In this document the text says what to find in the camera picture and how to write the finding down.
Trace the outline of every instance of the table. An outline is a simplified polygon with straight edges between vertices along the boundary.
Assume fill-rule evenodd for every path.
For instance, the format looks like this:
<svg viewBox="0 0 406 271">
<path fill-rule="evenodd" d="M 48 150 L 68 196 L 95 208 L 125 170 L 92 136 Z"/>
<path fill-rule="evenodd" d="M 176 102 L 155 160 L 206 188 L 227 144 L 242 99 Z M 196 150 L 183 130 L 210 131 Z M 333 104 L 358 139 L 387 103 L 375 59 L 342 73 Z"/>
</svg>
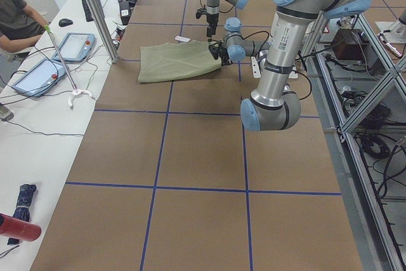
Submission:
<svg viewBox="0 0 406 271">
<path fill-rule="evenodd" d="M 101 0 L 101 3 L 105 4 L 103 9 L 105 20 L 110 33 L 113 33 L 117 24 L 121 23 L 118 3 L 116 0 Z M 72 19 L 74 24 L 61 28 L 58 26 L 61 18 Z M 103 44 L 95 23 L 86 22 L 84 19 L 81 0 L 68 0 L 51 22 L 51 30 L 57 42 L 61 42 L 68 32 L 94 33 L 96 42 L 92 52 Z M 48 46 L 52 46 L 52 43 L 45 33 L 36 44 L 36 48 L 42 49 Z M 55 50 L 44 50 L 43 52 L 51 58 Z M 44 55 L 37 52 L 28 57 L 19 70 L 29 70 L 43 58 Z M 111 62 L 104 47 L 99 48 L 90 62 L 92 64 L 85 63 L 71 74 L 78 88 L 84 89 L 88 85 L 96 100 L 106 80 Z M 77 66 L 69 65 L 71 69 L 75 69 Z M 15 74 L 9 84 L 14 83 L 20 76 L 21 74 Z M 0 95 L 0 101 L 4 104 L 12 103 L 7 107 L 14 113 L 14 118 L 11 120 L 13 123 L 43 133 L 83 135 L 96 101 L 89 96 L 80 96 L 74 99 L 74 109 L 70 110 L 67 100 L 71 91 L 69 80 L 64 77 L 46 93 L 47 96 L 23 100 L 23 96 L 15 95 L 13 89 L 6 87 Z M 31 222 L 38 224 L 43 230 L 38 240 L 22 243 L 20 248 L 0 260 L 0 268 L 2 270 L 28 270 L 41 245 L 82 136 L 35 135 L 6 122 L 0 122 L 0 132 L 2 148 L 0 211 L 12 215 L 19 186 L 24 183 L 34 183 L 37 185 L 38 191 L 34 195 L 33 205 L 30 208 Z M 0 252 L 9 248 L 6 244 L 7 238 L 0 236 Z"/>
</svg>

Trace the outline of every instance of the floor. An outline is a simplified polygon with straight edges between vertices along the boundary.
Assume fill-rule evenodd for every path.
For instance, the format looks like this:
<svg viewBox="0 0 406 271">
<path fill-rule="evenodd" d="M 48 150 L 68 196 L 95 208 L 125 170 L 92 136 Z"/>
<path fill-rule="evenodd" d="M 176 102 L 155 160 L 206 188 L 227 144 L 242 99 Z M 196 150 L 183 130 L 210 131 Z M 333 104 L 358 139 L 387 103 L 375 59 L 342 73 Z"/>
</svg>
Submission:
<svg viewBox="0 0 406 271">
<path fill-rule="evenodd" d="M 253 133 L 239 117 L 258 83 L 247 60 L 137 82 L 141 46 L 206 40 L 197 8 L 137 3 L 31 270 L 363 270 L 312 97 L 291 129 Z M 250 0 L 219 23 L 239 17 L 248 35 L 274 10 Z"/>
</svg>

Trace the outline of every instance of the folded umbrella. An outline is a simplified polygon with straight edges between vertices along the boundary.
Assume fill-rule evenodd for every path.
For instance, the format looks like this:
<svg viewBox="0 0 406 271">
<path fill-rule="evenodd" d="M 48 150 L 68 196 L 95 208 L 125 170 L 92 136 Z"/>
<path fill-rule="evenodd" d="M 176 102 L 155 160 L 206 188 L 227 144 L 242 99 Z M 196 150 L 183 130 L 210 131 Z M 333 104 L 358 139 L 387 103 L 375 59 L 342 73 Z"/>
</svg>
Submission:
<svg viewBox="0 0 406 271">
<path fill-rule="evenodd" d="M 17 218 L 23 221 L 30 221 L 30 211 L 32 198 L 37 186 L 35 184 L 23 184 L 20 186 L 20 193 L 17 198 L 16 209 L 13 214 L 13 218 Z M 7 244 L 18 244 L 19 239 L 9 238 Z"/>
</svg>

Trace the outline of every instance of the red bottle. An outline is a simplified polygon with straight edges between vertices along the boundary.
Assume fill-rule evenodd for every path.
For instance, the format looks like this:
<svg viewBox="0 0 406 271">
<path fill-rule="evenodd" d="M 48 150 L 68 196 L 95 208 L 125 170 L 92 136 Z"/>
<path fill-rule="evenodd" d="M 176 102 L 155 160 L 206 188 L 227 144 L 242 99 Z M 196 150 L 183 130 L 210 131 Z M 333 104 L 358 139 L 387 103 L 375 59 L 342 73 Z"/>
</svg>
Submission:
<svg viewBox="0 0 406 271">
<path fill-rule="evenodd" d="M 41 227 L 0 213 L 0 235 L 34 241 L 41 234 Z"/>
</svg>

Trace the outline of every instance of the computer mouse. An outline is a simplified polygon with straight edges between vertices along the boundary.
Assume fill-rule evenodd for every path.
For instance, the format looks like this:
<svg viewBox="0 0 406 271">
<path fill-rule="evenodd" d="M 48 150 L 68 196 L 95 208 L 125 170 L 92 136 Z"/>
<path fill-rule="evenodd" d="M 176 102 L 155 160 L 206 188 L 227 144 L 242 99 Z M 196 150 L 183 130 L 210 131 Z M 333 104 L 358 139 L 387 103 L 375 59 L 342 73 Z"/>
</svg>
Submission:
<svg viewBox="0 0 406 271">
<path fill-rule="evenodd" d="M 63 18 L 59 21 L 58 25 L 60 27 L 66 27 L 67 25 L 72 25 L 73 21 L 68 18 Z"/>
</svg>

